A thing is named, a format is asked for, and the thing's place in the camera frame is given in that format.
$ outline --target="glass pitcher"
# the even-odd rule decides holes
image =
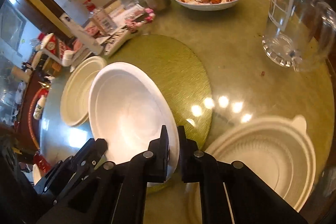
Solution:
[[[264,50],[278,65],[311,70],[331,50],[335,20],[335,12],[323,0],[271,0]]]

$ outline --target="red bottle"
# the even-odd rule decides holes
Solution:
[[[40,154],[40,152],[36,152],[33,158],[34,164],[37,164],[39,169],[44,173],[48,173],[51,169],[51,165],[47,162],[47,160]]]

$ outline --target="white disposable bowl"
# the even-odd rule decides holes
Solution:
[[[242,161],[296,211],[309,197],[316,162],[303,116],[263,117],[241,124],[216,139],[206,152],[222,162]],[[199,187],[189,187],[193,189],[190,216],[202,223]]]
[[[107,160],[116,164],[146,151],[151,140],[160,138],[162,125],[166,125],[167,178],[171,177],[179,160],[177,127],[160,90],[142,70],[123,62],[103,68],[90,90],[89,119],[94,138],[108,143]]]
[[[84,123],[88,115],[88,100],[92,82],[98,72],[106,66],[106,61],[93,56],[78,65],[68,79],[61,98],[62,120],[70,127]]]

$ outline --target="ceramic plate rim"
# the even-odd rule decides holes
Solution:
[[[95,79],[92,82],[92,86],[89,93],[89,121],[91,126],[91,131],[94,139],[100,138],[101,134],[99,130],[97,129],[93,112],[93,108],[95,106],[95,101],[93,101],[92,94],[95,92],[96,83],[99,81],[99,79],[106,73],[110,73],[110,71],[113,70],[123,70],[129,74],[131,74],[133,77],[137,78],[145,87],[146,89],[152,94],[153,99],[157,102],[158,106],[160,107],[161,111],[164,111],[167,115],[166,120],[170,122],[170,125],[166,125],[167,131],[168,131],[168,137],[169,137],[169,131],[171,132],[172,137],[174,138],[175,145],[172,146],[173,142],[169,142],[169,159],[168,159],[168,166],[170,166],[170,170],[167,170],[167,179],[166,181],[172,176],[172,174],[175,172],[175,169],[177,167],[177,163],[179,161],[179,135],[177,132],[177,126],[175,123],[175,119],[173,117],[173,114],[171,112],[171,109],[169,108],[169,105],[165,98],[163,97],[161,91],[157,87],[157,85],[153,82],[153,80],[140,68],[129,64],[125,62],[115,62],[112,64],[107,65],[105,68],[103,68],[95,77]],[[148,186],[155,186],[160,185],[161,183],[149,183]]]

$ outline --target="red package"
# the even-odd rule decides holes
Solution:
[[[39,153],[36,152],[33,158],[33,163],[37,164],[39,169],[43,171],[44,174],[48,173],[51,169],[51,165],[46,161],[46,159]]]
[[[41,48],[48,50],[60,60],[62,60],[66,50],[71,50],[70,47],[65,45],[65,43],[59,40],[53,33],[50,33],[43,38]]]

